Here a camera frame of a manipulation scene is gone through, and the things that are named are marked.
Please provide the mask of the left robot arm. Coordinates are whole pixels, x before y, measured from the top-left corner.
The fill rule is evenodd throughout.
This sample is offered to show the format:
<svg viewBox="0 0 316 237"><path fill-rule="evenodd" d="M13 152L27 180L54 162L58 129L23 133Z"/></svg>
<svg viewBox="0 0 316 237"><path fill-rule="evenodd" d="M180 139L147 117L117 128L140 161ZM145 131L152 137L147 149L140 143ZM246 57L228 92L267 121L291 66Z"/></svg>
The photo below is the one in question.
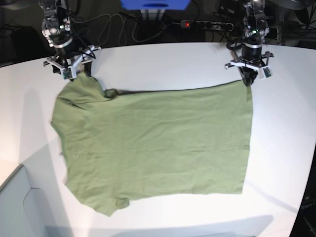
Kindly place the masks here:
<svg viewBox="0 0 316 237"><path fill-rule="evenodd" d="M225 68L237 67L245 86L250 87L255 79L267 79L272 76L269 59L274 55L262 52L265 36L270 32L265 16L263 0L242 0L244 17L241 35L227 42L226 47L235 55Z"/></svg>

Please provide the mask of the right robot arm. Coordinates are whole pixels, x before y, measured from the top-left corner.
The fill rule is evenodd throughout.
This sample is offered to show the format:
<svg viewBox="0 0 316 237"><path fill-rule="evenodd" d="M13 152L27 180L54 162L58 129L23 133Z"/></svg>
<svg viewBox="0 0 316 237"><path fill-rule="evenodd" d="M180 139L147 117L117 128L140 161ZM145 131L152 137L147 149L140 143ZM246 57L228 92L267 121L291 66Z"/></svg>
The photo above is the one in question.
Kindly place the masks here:
<svg viewBox="0 0 316 237"><path fill-rule="evenodd" d="M50 65L53 72L60 74L64 80L76 79L80 67L90 77L92 62L96 59L94 52L101 47L89 45L79 35L73 20L74 13L66 0L40 0L39 5L44 13L42 35L56 51L53 56L46 58L43 65Z"/></svg>

